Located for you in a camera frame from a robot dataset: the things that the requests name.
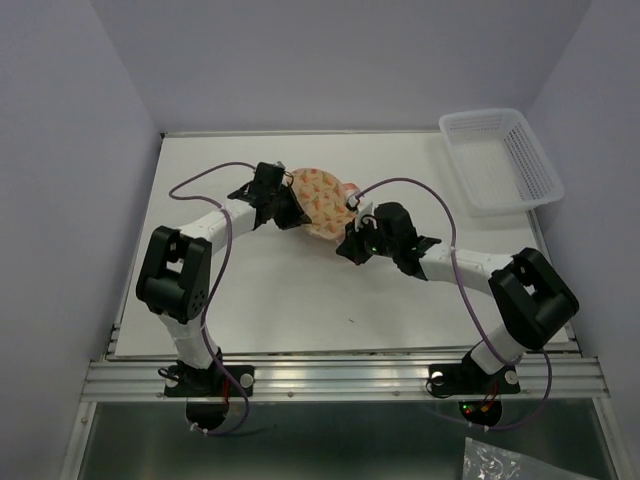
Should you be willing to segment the floral mesh laundry bag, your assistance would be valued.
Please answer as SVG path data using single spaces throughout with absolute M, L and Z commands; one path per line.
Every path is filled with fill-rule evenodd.
M 317 168 L 299 168 L 291 172 L 292 189 L 300 206 L 311 220 L 304 228 L 312 237 L 340 243 L 345 227 L 355 214 L 347 208 L 347 199 L 359 192 L 353 183 L 343 183 L 333 174 Z

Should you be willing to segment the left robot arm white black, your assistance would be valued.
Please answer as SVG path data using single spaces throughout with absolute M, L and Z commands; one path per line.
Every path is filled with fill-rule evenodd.
M 227 167 L 214 166 L 169 191 L 175 201 L 201 201 L 213 210 L 178 228 L 160 226 L 150 237 L 135 293 L 168 330 L 178 361 L 189 367 L 188 382 L 199 393 L 222 382 L 221 354 L 206 326 L 212 298 L 227 269 L 233 241 L 272 221 L 282 230 L 308 224 L 281 163 L 261 162 L 253 178 L 222 202 L 204 194 L 181 194 L 187 185 Z

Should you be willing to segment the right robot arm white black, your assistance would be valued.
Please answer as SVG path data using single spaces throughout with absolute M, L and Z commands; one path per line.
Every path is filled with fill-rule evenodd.
M 502 324 L 483 333 L 461 362 L 460 378 L 472 390 L 527 351 L 543 349 L 579 311 L 579 301 L 545 256 L 534 248 L 512 255 L 458 249 L 417 233 L 397 202 L 360 213 L 345 227 L 336 254 L 356 265 L 387 257 L 405 275 L 472 289 L 493 298 Z

